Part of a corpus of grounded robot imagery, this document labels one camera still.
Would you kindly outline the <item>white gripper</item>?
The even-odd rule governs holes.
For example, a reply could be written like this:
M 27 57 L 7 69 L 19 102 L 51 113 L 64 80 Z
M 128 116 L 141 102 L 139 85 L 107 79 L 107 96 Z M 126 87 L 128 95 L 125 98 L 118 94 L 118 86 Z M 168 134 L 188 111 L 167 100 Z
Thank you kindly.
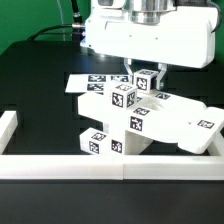
M 133 23 L 121 10 L 96 10 L 85 23 L 86 44 L 99 54 L 124 58 L 133 80 L 132 59 L 157 62 L 156 89 L 167 65 L 202 68 L 214 59 L 216 10 L 179 6 L 164 13 L 157 25 Z

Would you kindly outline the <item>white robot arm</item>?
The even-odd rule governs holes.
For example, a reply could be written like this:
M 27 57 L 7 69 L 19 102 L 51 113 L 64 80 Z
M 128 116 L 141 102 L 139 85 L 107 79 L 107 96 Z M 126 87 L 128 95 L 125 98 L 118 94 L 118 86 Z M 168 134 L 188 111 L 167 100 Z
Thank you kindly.
M 156 87 L 169 65 L 203 68 L 215 55 L 220 8 L 211 0 L 91 0 L 81 46 L 133 60 L 156 62 Z

